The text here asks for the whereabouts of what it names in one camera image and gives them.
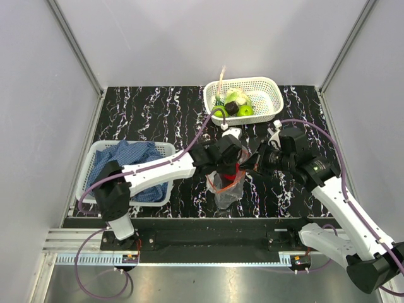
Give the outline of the clear zip top bag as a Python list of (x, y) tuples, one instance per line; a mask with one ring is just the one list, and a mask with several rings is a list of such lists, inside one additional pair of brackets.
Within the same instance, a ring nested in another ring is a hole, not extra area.
[[(249, 157), (249, 152), (246, 147), (242, 148), (242, 157), (239, 164), (245, 162)], [(242, 173), (238, 182), (229, 182), (222, 179), (219, 174), (214, 171), (206, 176), (206, 186), (209, 192), (214, 194), (214, 201), (217, 208), (227, 209), (233, 202), (240, 200), (243, 197), (244, 180), (246, 173)]]

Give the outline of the fake green apple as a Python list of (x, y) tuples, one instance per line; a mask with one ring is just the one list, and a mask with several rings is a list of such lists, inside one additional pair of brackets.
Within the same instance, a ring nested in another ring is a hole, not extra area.
[(222, 105), (217, 105), (212, 108), (213, 115), (218, 118), (228, 117), (228, 112)]
[(247, 117), (247, 116), (253, 116), (253, 115), (254, 115), (254, 110), (250, 105), (241, 105), (237, 112), (238, 117)]

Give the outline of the fake dark purple fruit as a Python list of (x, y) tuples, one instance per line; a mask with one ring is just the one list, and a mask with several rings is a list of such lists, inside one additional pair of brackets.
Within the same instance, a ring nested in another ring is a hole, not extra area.
[(234, 116), (239, 111), (239, 105), (235, 101), (227, 102), (225, 105), (225, 110), (227, 111), (228, 115)]

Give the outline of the fake green onion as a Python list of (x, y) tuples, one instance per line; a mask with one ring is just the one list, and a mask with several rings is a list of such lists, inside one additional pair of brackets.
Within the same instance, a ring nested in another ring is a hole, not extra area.
[(221, 101), (221, 97), (220, 97), (220, 92), (221, 92), (221, 88), (222, 88), (223, 77), (224, 77), (225, 71), (226, 71), (226, 65), (223, 65), (222, 70), (220, 72), (217, 90), (216, 90), (216, 94), (215, 94), (215, 105), (223, 105), (223, 102)]

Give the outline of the fake green white cabbage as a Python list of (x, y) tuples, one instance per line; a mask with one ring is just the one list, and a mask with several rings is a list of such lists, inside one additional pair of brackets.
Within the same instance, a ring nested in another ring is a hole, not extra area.
[(239, 106), (252, 106), (251, 99), (244, 93), (241, 88), (230, 88), (227, 90), (224, 104), (231, 101), (237, 102)]

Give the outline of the fake red fruit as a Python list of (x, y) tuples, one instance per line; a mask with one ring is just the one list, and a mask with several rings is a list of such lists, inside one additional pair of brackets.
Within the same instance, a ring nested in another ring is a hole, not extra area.
[(225, 175), (224, 175), (224, 178), (225, 178), (226, 180), (228, 180), (228, 181), (231, 181), (231, 182), (238, 182), (239, 179), (241, 178), (241, 176), (242, 176), (242, 173), (241, 173), (241, 172), (238, 172), (238, 173), (236, 173), (236, 174), (234, 174), (234, 175), (227, 175), (227, 174), (225, 174)]

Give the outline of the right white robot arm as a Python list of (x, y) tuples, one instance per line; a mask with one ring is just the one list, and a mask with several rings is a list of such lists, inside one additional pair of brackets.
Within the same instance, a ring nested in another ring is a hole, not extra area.
[(347, 272), (352, 283), (370, 294), (403, 273), (403, 243), (394, 241), (370, 218), (350, 194), (342, 171), (326, 158), (315, 156), (306, 134), (298, 128), (278, 130), (260, 143), (240, 170), (261, 175), (282, 171), (319, 200), (347, 235), (342, 239), (307, 223), (287, 234), (294, 250), (315, 249)]

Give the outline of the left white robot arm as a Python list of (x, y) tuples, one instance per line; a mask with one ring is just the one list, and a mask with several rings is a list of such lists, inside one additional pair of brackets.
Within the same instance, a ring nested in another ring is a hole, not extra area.
[(242, 143), (232, 134), (218, 141), (202, 143), (172, 156), (151, 162), (120, 166), (109, 162), (91, 186), (102, 220), (112, 229), (114, 242), (123, 250), (136, 244), (134, 226), (128, 214), (129, 200), (150, 187), (212, 172), (236, 173)]

